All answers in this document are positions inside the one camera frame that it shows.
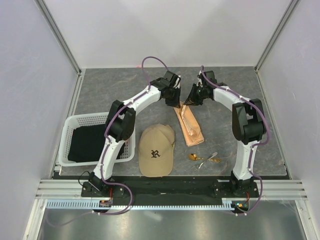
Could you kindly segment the peach satin napkin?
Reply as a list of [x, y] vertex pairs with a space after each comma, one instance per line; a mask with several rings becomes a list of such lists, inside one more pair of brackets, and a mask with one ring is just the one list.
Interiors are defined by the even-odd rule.
[[200, 125], [188, 105], [180, 102], [180, 108], [174, 108], [177, 119], [188, 147], [201, 144], [205, 141]]

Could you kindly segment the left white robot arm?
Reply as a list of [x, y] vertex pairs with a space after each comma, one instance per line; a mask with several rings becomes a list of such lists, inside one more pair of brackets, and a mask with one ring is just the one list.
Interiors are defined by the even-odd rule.
[[170, 107], [180, 106], [181, 77], [167, 71], [163, 77], [148, 83], [137, 95], [125, 100], [115, 100], [109, 110], [104, 133], [105, 144], [98, 164], [89, 174], [88, 183], [92, 191], [99, 197], [106, 196], [110, 191], [113, 167], [120, 149], [132, 136], [135, 130], [136, 116], [149, 105], [164, 99]]

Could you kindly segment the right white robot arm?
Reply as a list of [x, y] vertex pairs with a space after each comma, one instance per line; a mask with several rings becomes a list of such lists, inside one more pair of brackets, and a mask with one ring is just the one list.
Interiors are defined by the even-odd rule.
[[229, 182], [219, 188], [222, 193], [235, 197], [259, 196], [258, 186], [253, 173], [256, 150], [261, 145], [269, 127], [264, 115], [262, 101], [241, 96], [224, 83], [218, 83], [212, 70], [200, 70], [198, 83], [192, 85], [184, 102], [187, 106], [201, 106], [205, 99], [224, 105], [231, 111], [231, 128], [237, 140], [236, 161]]

